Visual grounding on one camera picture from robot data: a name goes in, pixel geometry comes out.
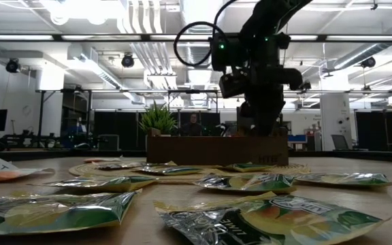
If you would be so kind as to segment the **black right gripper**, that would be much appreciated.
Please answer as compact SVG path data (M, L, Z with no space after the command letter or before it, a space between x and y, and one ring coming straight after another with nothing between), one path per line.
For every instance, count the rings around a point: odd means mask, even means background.
M256 134L266 136L265 106L260 102L274 102L268 114L268 135L277 127L277 120L284 107L284 85L294 91L303 83L302 74L294 68L283 67L256 67L246 70L249 79L246 85L246 100L249 101L250 110L255 124Z

